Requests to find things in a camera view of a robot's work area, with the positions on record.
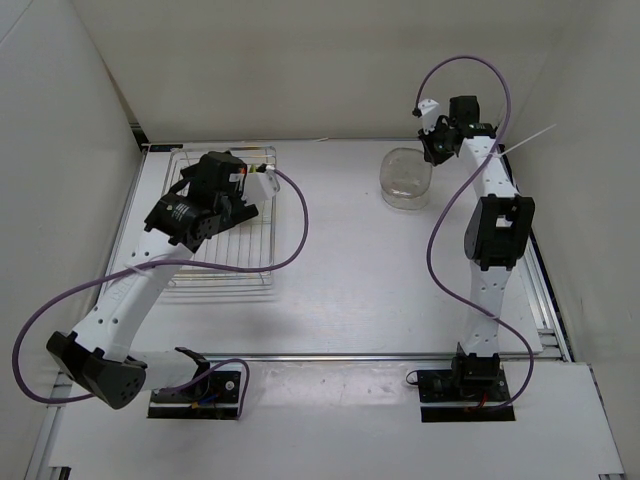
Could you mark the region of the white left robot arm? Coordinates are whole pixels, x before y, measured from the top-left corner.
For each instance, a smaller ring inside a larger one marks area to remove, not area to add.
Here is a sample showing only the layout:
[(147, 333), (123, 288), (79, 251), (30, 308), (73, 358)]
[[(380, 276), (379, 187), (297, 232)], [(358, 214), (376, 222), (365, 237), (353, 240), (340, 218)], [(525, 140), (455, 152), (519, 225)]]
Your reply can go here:
[(132, 270), (111, 282), (97, 305), (46, 348), (64, 373), (113, 409), (140, 392), (176, 388), (186, 399), (206, 395), (210, 364), (185, 347), (134, 352), (143, 320), (185, 260), (214, 236), (253, 219), (280, 189), (274, 171), (229, 152), (211, 151), (180, 172), (157, 201), (131, 253)]

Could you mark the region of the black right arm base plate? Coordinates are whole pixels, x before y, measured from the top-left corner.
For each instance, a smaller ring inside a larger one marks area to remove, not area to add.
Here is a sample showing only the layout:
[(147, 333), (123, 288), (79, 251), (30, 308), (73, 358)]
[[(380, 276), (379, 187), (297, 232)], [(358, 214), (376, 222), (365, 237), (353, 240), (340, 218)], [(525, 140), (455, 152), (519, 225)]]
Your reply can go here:
[(483, 423), (513, 422), (514, 408), (495, 406), (510, 399), (510, 392), (503, 369), (492, 386), (456, 387), (450, 369), (412, 370), (405, 376), (410, 387), (418, 389), (421, 422)]

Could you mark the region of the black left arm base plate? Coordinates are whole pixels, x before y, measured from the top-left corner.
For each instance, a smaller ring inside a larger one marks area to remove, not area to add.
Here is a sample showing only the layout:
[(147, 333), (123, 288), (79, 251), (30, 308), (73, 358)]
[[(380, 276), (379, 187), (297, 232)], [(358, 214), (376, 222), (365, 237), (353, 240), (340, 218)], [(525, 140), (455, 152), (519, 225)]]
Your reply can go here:
[(250, 380), (249, 364), (239, 358), (200, 362), (186, 387), (151, 393), (147, 418), (157, 420), (239, 420)]

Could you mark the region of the clear textured glass plate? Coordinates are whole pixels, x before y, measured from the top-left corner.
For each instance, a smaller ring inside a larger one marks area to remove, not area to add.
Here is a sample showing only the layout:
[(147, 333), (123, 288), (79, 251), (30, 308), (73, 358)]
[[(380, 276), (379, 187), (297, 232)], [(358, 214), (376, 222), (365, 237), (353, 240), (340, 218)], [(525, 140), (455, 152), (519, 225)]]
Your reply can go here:
[(425, 191), (419, 194), (402, 190), (381, 190), (383, 200), (390, 206), (398, 210), (417, 211), (426, 207), (430, 200), (430, 192)]

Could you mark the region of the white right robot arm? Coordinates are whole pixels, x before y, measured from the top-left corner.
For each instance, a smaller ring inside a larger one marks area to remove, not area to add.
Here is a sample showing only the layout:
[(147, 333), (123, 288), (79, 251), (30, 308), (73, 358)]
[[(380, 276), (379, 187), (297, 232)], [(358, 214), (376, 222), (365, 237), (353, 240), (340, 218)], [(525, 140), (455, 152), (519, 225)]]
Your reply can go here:
[(451, 158), (460, 160), (477, 197), (463, 238), (471, 272), (468, 313), (446, 390), (459, 399), (502, 403), (508, 393), (501, 377), (496, 319), (512, 270), (525, 252), (535, 203), (520, 195), (509, 179), (495, 148), (496, 130), (480, 121), (475, 96), (452, 98), (448, 114), (436, 101), (422, 100), (414, 114), (421, 121), (425, 161), (438, 166)]

